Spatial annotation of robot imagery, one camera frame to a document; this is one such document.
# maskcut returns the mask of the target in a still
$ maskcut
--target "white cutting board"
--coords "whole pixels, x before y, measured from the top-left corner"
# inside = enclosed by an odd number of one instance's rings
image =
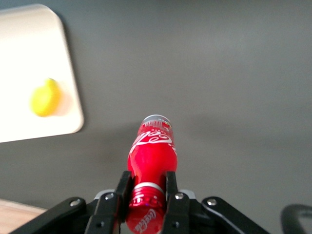
[[[30,109],[47,78],[64,97],[53,116]],[[59,17],[40,4],[0,11],[0,142],[69,134],[83,125],[75,77]]]

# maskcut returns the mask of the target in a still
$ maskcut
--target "coca-cola logo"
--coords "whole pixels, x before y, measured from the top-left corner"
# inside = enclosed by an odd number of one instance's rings
[[[176,151],[172,140],[170,137],[161,131],[147,131],[137,136],[134,141],[132,148],[130,149],[129,154],[133,152],[136,146],[145,145],[145,144],[155,144],[155,143],[168,143],[174,151]]]
[[[140,232],[140,234],[143,233],[147,229],[148,224],[151,222],[151,220],[155,218],[156,212],[153,209],[149,209],[144,218],[141,219],[140,222],[136,225],[135,230],[137,232]]]

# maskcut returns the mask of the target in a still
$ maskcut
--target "coca-cola bottle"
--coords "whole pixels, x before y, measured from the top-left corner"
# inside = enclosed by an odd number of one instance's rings
[[[166,212],[166,172],[176,171],[177,157],[170,121],[146,117],[128,156],[134,188],[126,223],[136,234],[157,234]]]

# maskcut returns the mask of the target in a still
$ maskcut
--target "lemon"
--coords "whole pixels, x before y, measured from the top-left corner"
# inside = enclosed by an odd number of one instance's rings
[[[31,110],[40,117],[50,116],[59,106],[61,96],[58,83],[48,78],[43,86],[34,90],[30,100]]]

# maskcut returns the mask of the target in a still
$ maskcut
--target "wooden surface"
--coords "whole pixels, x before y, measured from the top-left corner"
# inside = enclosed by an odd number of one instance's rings
[[[43,212],[45,209],[0,199],[0,234],[10,233]]]

